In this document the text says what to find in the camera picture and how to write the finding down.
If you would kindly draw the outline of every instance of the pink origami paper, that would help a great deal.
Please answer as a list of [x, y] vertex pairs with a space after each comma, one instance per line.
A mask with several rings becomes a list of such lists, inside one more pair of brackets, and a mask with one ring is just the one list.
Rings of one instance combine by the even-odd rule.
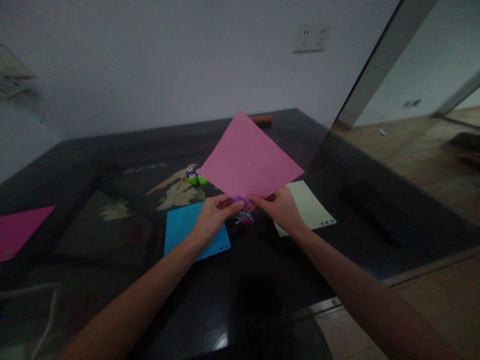
[[0, 262], [12, 259], [55, 206], [0, 217]]
[[263, 199], [304, 173], [243, 111], [239, 111], [200, 173], [225, 194], [247, 200], [246, 210], [255, 205], [248, 195]]

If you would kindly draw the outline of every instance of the left hand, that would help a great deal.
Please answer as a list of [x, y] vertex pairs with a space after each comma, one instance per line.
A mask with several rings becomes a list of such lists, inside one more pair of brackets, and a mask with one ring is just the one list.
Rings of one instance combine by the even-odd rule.
[[191, 231], [194, 239], [200, 240], [208, 247], [214, 240], [227, 218], [239, 212], [244, 206], [243, 201], [232, 203], [232, 199], [226, 195], [207, 197], [201, 208], [200, 215], [195, 227]]

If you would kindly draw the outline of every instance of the forearm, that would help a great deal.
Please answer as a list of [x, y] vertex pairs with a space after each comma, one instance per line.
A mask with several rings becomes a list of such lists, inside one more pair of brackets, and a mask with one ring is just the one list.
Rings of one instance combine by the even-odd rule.
[[306, 227], [291, 235], [389, 359], [459, 357], [410, 304], [321, 237]]
[[193, 235], [187, 236], [94, 317], [61, 358], [126, 358], [202, 251], [202, 242]]

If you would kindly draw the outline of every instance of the orange object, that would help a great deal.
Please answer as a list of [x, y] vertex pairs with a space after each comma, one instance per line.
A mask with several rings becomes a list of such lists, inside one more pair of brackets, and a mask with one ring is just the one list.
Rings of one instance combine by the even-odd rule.
[[249, 118], [257, 125], [271, 125], [274, 121], [273, 115], [249, 116]]

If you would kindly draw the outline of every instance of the wall socket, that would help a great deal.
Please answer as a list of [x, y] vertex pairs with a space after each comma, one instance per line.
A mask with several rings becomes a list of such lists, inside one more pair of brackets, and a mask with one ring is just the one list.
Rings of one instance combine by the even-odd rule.
[[422, 99], [418, 99], [418, 100], [410, 100], [410, 101], [407, 101], [406, 103], [404, 103], [401, 107], [402, 108], [414, 108], [416, 107], [420, 102], [422, 101]]
[[329, 24], [299, 25], [293, 53], [311, 53], [324, 50], [330, 38], [330, 29]]

